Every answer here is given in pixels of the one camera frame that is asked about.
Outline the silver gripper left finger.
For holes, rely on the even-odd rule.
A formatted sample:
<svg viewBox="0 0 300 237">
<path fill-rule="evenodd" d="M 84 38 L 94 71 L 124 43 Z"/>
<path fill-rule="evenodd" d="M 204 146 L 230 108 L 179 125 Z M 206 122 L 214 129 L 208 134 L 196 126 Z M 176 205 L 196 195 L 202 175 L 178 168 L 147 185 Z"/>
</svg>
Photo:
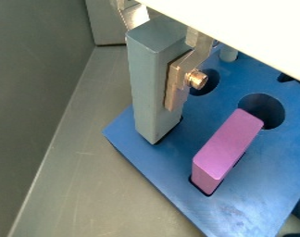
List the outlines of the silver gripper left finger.
<svg viewBox="0 0 300 237">
<path fill-rule="evenodd" d="M 110 0 L 110 2 L 128 31 L 150 20 L 147 8 L 136 0 Z"/>
</svg>

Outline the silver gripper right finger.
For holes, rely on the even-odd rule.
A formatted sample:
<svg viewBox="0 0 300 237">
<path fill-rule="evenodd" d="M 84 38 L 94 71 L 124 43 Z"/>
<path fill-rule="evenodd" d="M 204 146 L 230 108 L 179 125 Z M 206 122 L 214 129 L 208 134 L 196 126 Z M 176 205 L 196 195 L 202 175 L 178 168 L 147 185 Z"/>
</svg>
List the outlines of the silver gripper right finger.
<svg viewBox="0 0 300 237">
<path fill-rule="evenodd" d="M 163 102 L 164 108 L 168 111 L 182 107 L 190 88 L 200 90 L 208 80 L 208 76 L 198 69 L 198 66 L 208 57 L 212 39 L 188 27 L 184 44 L 191 50 L 179 56 L 168 66 Z"/>
</svg>

